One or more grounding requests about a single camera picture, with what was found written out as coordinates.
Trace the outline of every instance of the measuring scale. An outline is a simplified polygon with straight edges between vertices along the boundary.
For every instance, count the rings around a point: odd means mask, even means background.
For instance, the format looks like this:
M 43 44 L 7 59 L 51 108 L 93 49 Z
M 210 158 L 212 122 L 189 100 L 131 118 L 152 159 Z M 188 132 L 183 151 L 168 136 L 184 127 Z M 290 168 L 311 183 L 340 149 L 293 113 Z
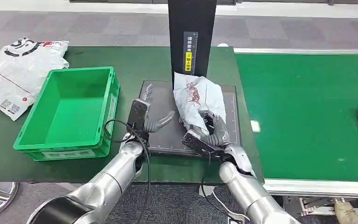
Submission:
M 150 134 L 149 152 L 152 154 L 169 154 L 182 156 L 199 156 L 193 150 L 186 148 L 181 143 L 182 137 L 186 133 L 186 128 L 179 122 L 179 112 L 176 108 L 175 99 L 172 93 L 171 82 L 144 81 L 140 96 L 146 88 L 153 84 L 151 91 L 151 107 L 149 118 L 158 120 L 167 115 L 169 111 L 175 111 L 172 121 L 163 127 L 158 134 Z M 238 122 L 237 95 L 235 86 L 222 85 L 224 106 L 226 108 L 226 126 L 232 143 L 241 145 L 241 135 Z

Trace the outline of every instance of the printed plastic bag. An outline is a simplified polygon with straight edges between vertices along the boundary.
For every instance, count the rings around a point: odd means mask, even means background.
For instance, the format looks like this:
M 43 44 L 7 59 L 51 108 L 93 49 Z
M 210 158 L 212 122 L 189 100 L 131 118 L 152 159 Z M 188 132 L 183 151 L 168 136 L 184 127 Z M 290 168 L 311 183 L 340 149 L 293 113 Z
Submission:
M 34 42 L 26 37 L 0 50 L 0 110 L 12 120 L 32 105 L 52 69 L 69 67 L 67 41 Z
M 198 111 L 210 110 L 220 115 L 226 122 L 221 87 L 205 77 L 183 75 L 175 72 L 173 97 L 178 108 L 181 121 L 187 130 L 191 125 L 197 126 L 205 135 L 209 131 Z

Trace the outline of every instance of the gray carpet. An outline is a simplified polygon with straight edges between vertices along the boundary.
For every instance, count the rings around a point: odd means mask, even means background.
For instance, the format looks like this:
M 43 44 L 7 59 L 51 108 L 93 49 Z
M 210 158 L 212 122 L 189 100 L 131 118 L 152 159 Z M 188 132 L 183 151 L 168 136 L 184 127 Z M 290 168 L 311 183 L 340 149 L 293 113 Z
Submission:
M 23 36 L 70 45 L 168 46 L 166 14 L 0 12 L 0 48 Z M 217 16 L 212 45 L 238 48 L 358 49 L 358 19 Z M 129 188 L 107 224 L 135 223 L 145 185 Z M 225 187 L 216 192 L 239 211 Z M 0 224 L 24 224 L 41 203 L 68 190 L 54 183 L 21 183 Z M 301 217 L 304 224 L 336 224 L 334 217 Z M 142 223 L 225 224 L 225 217 L 198 196 L 198 186 L 153 185 Z

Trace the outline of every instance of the black cable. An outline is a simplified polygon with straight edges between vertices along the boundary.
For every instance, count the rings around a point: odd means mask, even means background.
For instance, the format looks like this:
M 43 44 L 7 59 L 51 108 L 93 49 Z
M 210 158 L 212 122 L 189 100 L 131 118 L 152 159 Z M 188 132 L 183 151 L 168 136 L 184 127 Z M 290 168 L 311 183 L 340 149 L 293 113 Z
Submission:
M 202 190 L 202 194 L 204 195 L 205 199 L 206 199 L 215 209 L 217 209 L 218 211 L 220 211 L 221 213 L 223 213 L 225 216 L 229 217 L 230 219 L 232 219 L 233 221 L 235 221 L 236 223 L 238 223 L 236 219 L 234 219 L 231 215 L 229 215 L 228 212 L 224 212 L 224 211 L 221 210 L 219 207 L 217 207 L 216 205 L 214 205 L 214 204 L 209 200 L 209 198 L 207 197 L 207 195 L 205 194 L 205 191 L 204 191 L 204 179 L 205 179 L 205 176 L 207 175 L 207 172 L 208 172 L 208 170 L 209 170 L 209 167 L 211 166 L 211 153 L 208 152 L 208 154 L 209 154 L 208 166 L 206 167 L 206 170 L 205 170 L 205 172 L 204 172 L 204 175 L 203 175 L 202 178 L 201 178 L 201 190 Z
M 109 136 L 107 135 L 107 133 L 105 132 L 105 130 L 107 131 L 106 129 L 106 126 L 112 122 L 112 121 L 117 121 L 118 123 L 121 123 L 125 126 L 127 126 L 127 128 L 131 131 L 131 134 L 135 135 L 135 137 L 138 139 L 139 143 L 142 145 L 142 148 L 143 148 L 143 151 L 145 152 L 146 154 L 146 160 L 147 160 L 147 189 L 146 189 L 146 196 L 145 196 L 145 201 L 144 201 L 144 204 L 143 204 L 143 208 L 141 210 L 141 214 L 139 215 L 139 218 L 138 218 L 138 221 L 137 221 L 137 224 L 141 221 L 141 218 L 143 216 L 143 213 L 145 212 L 146 210 L 146 204 L 147 204 L 147 199 L 149 198 L 149 190 L 150 190 L 150 160 L 149 160 L 149 154 L 147 152 L 147 148 L 145 146 L 145 144 L 143 143 L 142 139 L 140 138 L 140 136 L 134 131 L 134 129 L 128 125 L 127 123 L 124 123 L 120 120 L 117 120 L 117 119 L 110 119 L 110 120 L 107 120 L 105 125 L 103 126 L 103 133 L 105 134 L 105 136 L 110 139 L 112 142 L 115 142 L 115 143 L 121 143 L 121 142 L 124 142 L 124 141 L 127 141 L 131 135 L 124 139 L 124 140 L 112 140 L 111 138 L 109 138 Z
M 108 124 L 109 124 L 110 122 L 112 122 L 112 121 L 117 121 L 117 122 L 119 122 L 119 123 L 122 123 L 122 124 L 124 124 L 125 126 L 129 127 L 130 130 L 131 130 L 131 132 L 134 132 L 134 129 L 133 129 L 131 126 L 129 126 L 128 124 L 126 124 L 126 123 L 124 123 L 124 122 L 122 122 L 122 121 L 120 121 L 120 120 L 110 119 L 110 120 L 107 120 L 106 123 L 103 125 L 103 134 L 105 135 L 105 137 L 108 138 L 111 142 L 114 142 L 114 143 L 122 143 L 122 142 L 125 142 L 125 141 L 127 141 L 128 139 L 130 139 L 131 135 L 127 136 L 127 138 L 125 138 L 125 139 L 123 139 L 123 140 L 113 140 L 111 137 L 109 137 L 109 132 L 108 132 L 107 126 L 108 126 Z

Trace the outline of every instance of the yellow label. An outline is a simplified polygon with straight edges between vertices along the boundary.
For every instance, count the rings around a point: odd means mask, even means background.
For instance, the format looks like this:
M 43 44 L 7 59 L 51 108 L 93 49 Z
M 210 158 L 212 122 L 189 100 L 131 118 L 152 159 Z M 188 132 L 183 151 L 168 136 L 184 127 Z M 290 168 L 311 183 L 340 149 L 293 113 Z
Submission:
M 185 71 L 191 71 L 191 52 L 186 52 L 185 60 Z

